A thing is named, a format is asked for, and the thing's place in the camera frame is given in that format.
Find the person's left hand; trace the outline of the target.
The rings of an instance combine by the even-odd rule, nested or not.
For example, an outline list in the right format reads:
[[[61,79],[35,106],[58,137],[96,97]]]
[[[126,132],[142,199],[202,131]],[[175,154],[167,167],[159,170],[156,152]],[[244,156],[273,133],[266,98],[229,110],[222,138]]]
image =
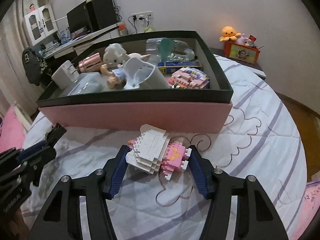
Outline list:
[[[1,239],[28,239],[30,230],[26,225],[21,209],[12,216],[1,220]]]

